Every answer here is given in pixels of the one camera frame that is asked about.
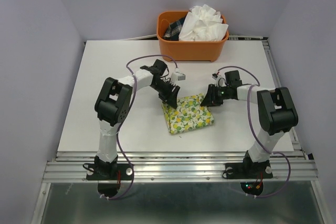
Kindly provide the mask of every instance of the patterned cloth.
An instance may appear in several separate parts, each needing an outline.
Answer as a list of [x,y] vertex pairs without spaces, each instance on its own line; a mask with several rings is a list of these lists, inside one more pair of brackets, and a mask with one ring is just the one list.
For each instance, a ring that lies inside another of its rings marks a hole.
[[178,21],[170,23],[169,27],[166,30],[166,33],[164,34],[163,38],[165,40],[179,40],[179,35],[184,23],[185,17],[180,18]]
[[207,107],[200,106],[203,99],[203,93],[178,98],[176,110],[166,103],[162,103],[168,131],[171,134],[177,134],[212,125],[215,121],[211,112]]

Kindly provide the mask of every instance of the orange basket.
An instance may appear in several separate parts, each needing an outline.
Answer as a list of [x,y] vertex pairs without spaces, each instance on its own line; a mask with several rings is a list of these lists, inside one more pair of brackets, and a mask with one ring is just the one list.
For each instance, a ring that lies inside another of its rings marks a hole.
[[[169,27],[180,18],[187,15],[188,11],[171,11],[161,13],[158,17],[156,35],[159,39],[160,51],[163,55],[169,55],[175,60],[201,60],[215,61],[221,55],[223,45],[229,38],[229,31],[226,31],[221,41],[170,41],[163,39],[163,36]],[[222,15],[223,24],[226,24],[225,17]]]

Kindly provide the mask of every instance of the white table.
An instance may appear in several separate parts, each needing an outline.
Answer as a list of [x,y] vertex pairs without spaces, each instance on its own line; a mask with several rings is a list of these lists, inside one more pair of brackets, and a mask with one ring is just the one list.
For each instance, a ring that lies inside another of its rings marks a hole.
[[[107,77],[115,79],[129,75],[126,63],[136,57],[159,54],[159,43],[144,41],[88,41],[72,94],[67,118],[58,147],[59,152],[95,152],[99,143],[99,124],[94,105]],[[151,66],[155,58],[136,61]],[[174,70],[173,63],[167,63]],[[227,41],[216,62],[178,62],[186,80],[178,82],[179,97],[206,93],[214,83],[211,74],[218,68],[237,65],[248,69],[265,88],[274,82],[261,41]],[[243,83],[254,83],[252,77],[240,71]],[[254,139],[250,132],[246,102],[227,100],[220,107],[211,108],[215,124],[178,135],[168,133],[158,93],[150,87],[137,92],[135,103],[121,129],[121,145],[127,152],[244,152]],[[251,105],[255,131],[260,130],[257,106]],[[276,145],[277,151],[293,151],[290,134]]]

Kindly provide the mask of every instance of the lemon print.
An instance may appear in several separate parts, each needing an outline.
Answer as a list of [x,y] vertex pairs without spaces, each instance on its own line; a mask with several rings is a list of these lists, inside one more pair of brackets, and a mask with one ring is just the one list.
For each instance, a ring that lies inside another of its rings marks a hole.
[[164,117],[171,134],[192,131],[214,123],[214,117],[207,107],[201,107],[203,94],[178,98],[177,109],[162,104]]

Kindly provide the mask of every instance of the folded cloth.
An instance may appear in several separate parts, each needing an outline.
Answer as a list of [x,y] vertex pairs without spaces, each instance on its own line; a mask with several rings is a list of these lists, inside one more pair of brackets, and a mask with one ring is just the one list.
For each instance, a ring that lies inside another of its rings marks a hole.
[[182,29],[185,17],[180,18],[178,21],[169,24],[166,33],[163,36],[165,40],[179,40],[179,34]]
[[177,109],[162,103],[162,109],[171,134],[192,131],[214,123],[214,117],[207,107],[201,107],[204,94],[177,99]]
[[185,17],[181,41],[220,41],[224,38],[228,24],[223,24],[220,12],[208,5],[194,6]]

